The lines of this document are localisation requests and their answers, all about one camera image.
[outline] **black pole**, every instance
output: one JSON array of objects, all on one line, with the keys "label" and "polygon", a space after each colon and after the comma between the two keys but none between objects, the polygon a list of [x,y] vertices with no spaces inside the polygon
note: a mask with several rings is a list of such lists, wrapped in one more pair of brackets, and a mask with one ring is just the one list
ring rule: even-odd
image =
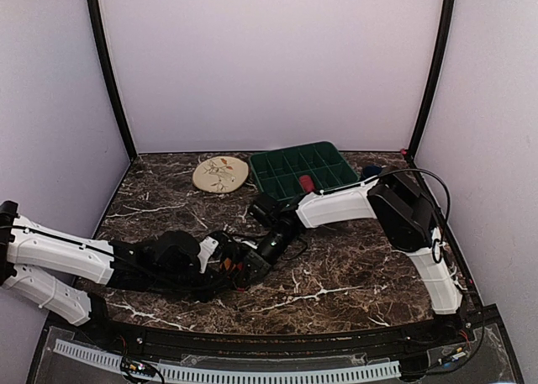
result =
[{"label": "black pole", "polygon": [[435,41],[434,55],[431,60],[430,74],[428,75],[426,89],[424,91],[424,96],[422,97],[422,103],[420,104],[419,116],[414,125],[413,136],[411,137],[409,148],[407,149],[407,153],[411,158],[414,158],[417,154],[420,140],[422,139],[426,122],[428,121],[428,115],[430,115],[431,104],[434,101],[435,89],[437,88],[437,82],[439,81],[440,68],[443,63],[443,57],[445,56],[448,32],[451,27],[454,1],[455,0],[443,0],[443,7],[440,12],[439,29],[437,30],[437,40]]},{"label": "black pole", "polygon": [[92,21],[93,38],[95,39],[95,46],[98,49],[101,71],[103,72],[104,82],[107,86],[114,117],[116,118],[116,123],[118,124],[119,132],[124,141],[127,154],[132,161],[137,156],[135,143],[133,142],[133,137],[129,131],[129,126],[127,125],[124,108],[119,99],[118,86],[116,85],[116,79],[114,78],[114,73],[112,71],[112,62],[110,61],[110,56],[108,54],[107,40],[104,36],[103,19],[101,18],[101,10],[99,9],[99,0],[87,0],[87,8],[90,13],[90,20]]}]

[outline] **marble table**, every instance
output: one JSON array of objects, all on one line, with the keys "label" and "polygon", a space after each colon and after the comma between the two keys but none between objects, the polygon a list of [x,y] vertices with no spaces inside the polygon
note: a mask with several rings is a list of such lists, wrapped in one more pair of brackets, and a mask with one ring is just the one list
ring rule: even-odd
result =
[{"label": "marble table", "polygon": [[[169,229],[183,229],[198,239],[218,229],[263,233],[246,214],[257,193],[251,181],[220,195],[192,185],[196,166],[216,155],[249,157],[141,155],[113,199],[98,238],[135,242]],[[406,166],[398,153],[343,156],[357,171],[369,164]],[[310,230],[304,238],[309,250],[296,260],[279,261],[262,284],[246,292],[222,293],[207,303],[114,290],[83,279],[76,285],[103,296],[114,320],[214,334],[322,334],[432,317],[430,298],[413,264],[391,251],[376,220],[332,224]],[[288,254],[299,249],[297,244]]]}]

